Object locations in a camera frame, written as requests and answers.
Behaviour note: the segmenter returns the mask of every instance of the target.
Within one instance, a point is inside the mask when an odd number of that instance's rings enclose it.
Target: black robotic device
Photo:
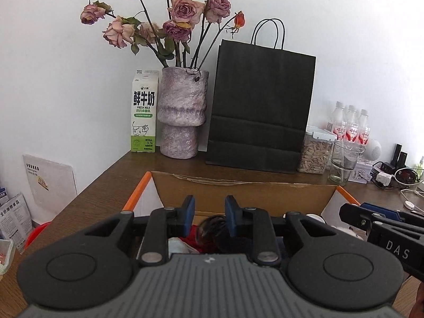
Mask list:
[[[384,217],[355,208],[351,223],[370,238],[379,239],[374,226],[392,232],[373,219]],[[169,259],[167,239],[188,235],[194,211],[192,196],[149,217],[122,211],[31,254],[17,274],[29,304],[19,317],[401,317],[391,308],[403,280],[397,255],[298,212],[271,217],[228,196],[230,235],[251,238],[252,253]],[[289,259],[281,259],[276,236]]]

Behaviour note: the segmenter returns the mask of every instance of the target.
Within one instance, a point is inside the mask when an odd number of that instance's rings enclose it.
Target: wooden table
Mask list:
[[[234,169],[205,164],[205,153],[190,160],[175,160],[156,153],[128,152],[74,199],[53,222],[35,239],[21,256],[15,255],[12,266],[0,282],[0,317],[15,317],[26,307],[16,282],[16,270],[25,256],[65,236],[92,225],[119,212],[146,171],[163,171],[193,177],[229,179],[250,182],[286,182],[330,184],[326,175],[270,173]],[[381,190],[372,183],[367,185],[349,182],[346,190],[359,202],[378,204],[390,209],[404,209],[399,190]],[[413,203],[424,209],[424,201],[411,195]],[[407,315],[415,302],[418,281],[408,282],[399,293],[398,310]]]

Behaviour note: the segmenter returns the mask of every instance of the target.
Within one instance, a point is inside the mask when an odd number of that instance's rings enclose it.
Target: white charger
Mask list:
[[[385,187],[390,184],[392,180],[392,175],[384,172],[380,172],[377,174],[377,177],[375,180],[381,184],[383,184]]]

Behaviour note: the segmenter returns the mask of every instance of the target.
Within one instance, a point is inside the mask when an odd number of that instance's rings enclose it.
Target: textured purple vase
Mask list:
[[[158,120],[175,127],[198,127],[206,121],[209,72],[169,67],[162,69]]]
[[[174,159],[190,159],[197,154],[197,127],[164,125],[160,153]]]

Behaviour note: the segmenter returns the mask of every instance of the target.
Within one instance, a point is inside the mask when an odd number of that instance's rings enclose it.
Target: open cardboard box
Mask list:
[[[187,195],[196,200],[194,225],[211,215],[224,214],[224,199],[233,195],[241,207],[257,207],[271,216],[287,211],[321,215],[335,227],[348,225],[339,218],[345,203],[359,203],[342,187],[291,183],[247,183],[174,175],[165,172],[146,172],[123,210],[135,216],[146,216],[157,208],[180,207]]]

